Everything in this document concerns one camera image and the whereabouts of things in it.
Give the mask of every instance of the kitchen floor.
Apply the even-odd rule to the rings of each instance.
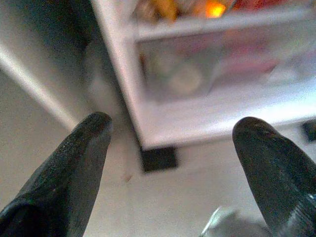
[[[316,160],[299,125],[280,132]],[[194,237],[222,206],[263,221],[231,138],[177,150],[175,170],[143,174],[133,133],[115,132],[85,237]]]

